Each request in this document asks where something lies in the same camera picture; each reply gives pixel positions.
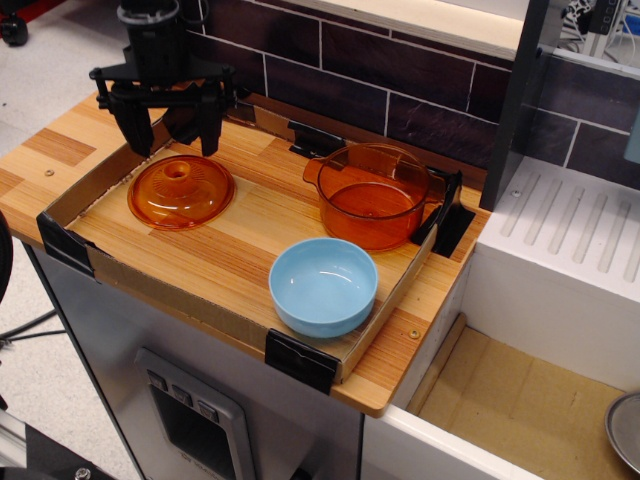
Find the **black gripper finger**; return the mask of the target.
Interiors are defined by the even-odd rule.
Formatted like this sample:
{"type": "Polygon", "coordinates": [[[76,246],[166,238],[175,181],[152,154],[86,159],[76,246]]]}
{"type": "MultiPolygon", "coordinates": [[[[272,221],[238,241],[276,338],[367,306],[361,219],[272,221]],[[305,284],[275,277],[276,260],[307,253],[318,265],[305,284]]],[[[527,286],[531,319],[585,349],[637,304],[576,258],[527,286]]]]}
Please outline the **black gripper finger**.
{"type": "Polygon", "coordinates": [[[197,123],[204,156],[213,155],[219,148],[224,104],[217,96],[203,94],[197,113],[197,123]]]}
{"type": "Polygon", "coordinates": [[[115,99],[111,103],[111,113],[131,149],[148,157],[154,141],[148,109],[138,103],[115,99]]]}

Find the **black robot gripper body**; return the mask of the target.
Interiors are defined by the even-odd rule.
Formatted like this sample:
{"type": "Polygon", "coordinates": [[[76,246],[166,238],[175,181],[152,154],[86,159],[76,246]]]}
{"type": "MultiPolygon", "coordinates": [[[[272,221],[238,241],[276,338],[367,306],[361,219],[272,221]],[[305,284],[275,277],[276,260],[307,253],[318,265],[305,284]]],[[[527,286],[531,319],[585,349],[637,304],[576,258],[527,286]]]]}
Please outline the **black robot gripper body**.
{"type": "Polygon", "coordinates": [[[188,29],[200,22],[179,1],[122,1],[117,18],[129,39],[124,62],[90,72],[101,109],[198,106],[208,97],[222,110],[236,103],[235,69],[190,51],[188,29]]]}

